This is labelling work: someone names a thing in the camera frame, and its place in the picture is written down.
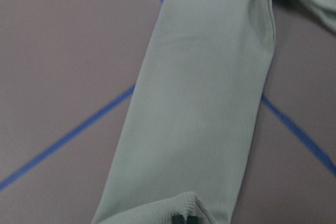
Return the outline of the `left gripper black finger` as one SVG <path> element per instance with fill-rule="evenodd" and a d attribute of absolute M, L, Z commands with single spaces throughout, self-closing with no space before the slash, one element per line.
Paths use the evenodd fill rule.
<path fill-rule="evenodd" d="M 186 218 L 182 215 L 172 216 L 171 224 L 199 224 L 199 218 L 197 216 L 187 216 Z"/>

